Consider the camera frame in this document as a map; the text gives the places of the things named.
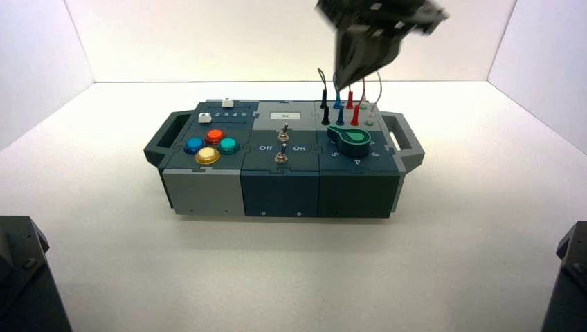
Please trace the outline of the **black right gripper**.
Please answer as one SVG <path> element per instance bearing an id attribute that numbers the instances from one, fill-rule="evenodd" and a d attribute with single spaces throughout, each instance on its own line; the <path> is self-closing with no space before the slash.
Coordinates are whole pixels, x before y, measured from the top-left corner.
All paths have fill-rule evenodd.
<path id="1" fill-rule="evenodd" d="M 434 1 L 318 1 L 316 9 L 336 31 L 340 89 L 393 62 L 407 34 L 430 35 L 449 18 Z"/>

